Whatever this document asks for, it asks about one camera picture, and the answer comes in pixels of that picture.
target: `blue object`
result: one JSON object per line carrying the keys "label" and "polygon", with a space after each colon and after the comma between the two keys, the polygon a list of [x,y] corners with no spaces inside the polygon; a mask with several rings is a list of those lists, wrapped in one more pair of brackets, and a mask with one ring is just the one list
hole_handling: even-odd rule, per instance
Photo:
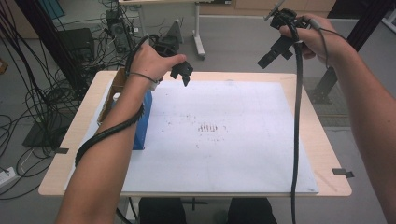
{"label": "blue object", "polygon": [[151,91],[146,92],[143,105],[145,107],[145,113],[143,114],[143,117],[137,122],[136,134],[134,135],[134,150],[145,149],[146,132],[149,125],[149,113],[151,111],[152,105]]}
{"label": "blue object", "polygon": [[39,0],[39,2],[52,20],[64,16],[64,11],[58,0]]}

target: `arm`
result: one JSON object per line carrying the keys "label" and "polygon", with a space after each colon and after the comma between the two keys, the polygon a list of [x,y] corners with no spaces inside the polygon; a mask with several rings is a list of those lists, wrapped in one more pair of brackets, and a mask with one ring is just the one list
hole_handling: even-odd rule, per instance
{"label": "arm", "polygon": [[[328,20],[315,19],[334,31]],[[280,32],[290,35],[286,27]],[[319,32],[298,30],[307,48],[304,57],[325,59]],[[323,31],[329,50],[329,65],[337,74],[346,97],[351,128],[367,174],[388,223],[396,223],[396,100],[375,78],[359,54],[341,37]]]}
{"label": "arm", "polygon": [[[160,79],[184,55],[160,57],[143,45],[134,57],[131,71]],[[132,117],[143,102],[150,86],[144,77],[130,76],[116,106],[97,132],[111,128]],[[135,125],[113,134],[94,145],[82,157],[67,186],[57,223],[112,223],[128,170],[134,143]]]}

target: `wrist strap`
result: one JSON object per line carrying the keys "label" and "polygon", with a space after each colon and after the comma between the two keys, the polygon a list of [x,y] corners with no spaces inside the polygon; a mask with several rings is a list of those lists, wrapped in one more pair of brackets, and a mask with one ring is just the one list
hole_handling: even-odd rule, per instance
{"label": "wrist strap", "polygon": [[137,75],[137,76],[140,76],[140,77],[145,77],[146,79],[148,79],[148,80],[154,82],[155,84],[158,84],[158,83],[160,82],[159,80],[154,80],[154,79],[152,79],[151,77],[148,77],[148,76],[143,75],[143,74],[141,74],[141,73],[130,72],[129,75]]}

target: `forearm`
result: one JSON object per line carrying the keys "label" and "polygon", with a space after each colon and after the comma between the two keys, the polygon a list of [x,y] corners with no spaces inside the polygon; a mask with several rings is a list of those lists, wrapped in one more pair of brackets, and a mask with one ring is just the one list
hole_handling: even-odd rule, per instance
{"label": "forearm", "polygon": [[[142,77],[131,79],[97,132],[124,122],[138,111],[148,82]],[[58,221],[84,222],[82,217],[90,222],[113,221],[131,157],[134,133],[135,125],[132,125],[86,152],[67,187]]]}
{"label": "forearm", "polygon": [[396,101],[353,49],[334,67],[351,128],[389,223],[396,222]]}

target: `blue box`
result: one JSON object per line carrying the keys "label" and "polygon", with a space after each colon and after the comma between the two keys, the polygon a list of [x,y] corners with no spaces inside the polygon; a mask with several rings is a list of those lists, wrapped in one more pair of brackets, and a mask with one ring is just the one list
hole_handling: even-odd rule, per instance
{"label": "blue box", "polygon": [[151,91],[147,91],[145,99],[143,101],[145,107],[145,113],[142,118],[137,122],[136,134],[134,135],[134,148],[133,150],[145,149],[146,132],[148,131],[149,125],[149,113],[152,105],[152,94]]}

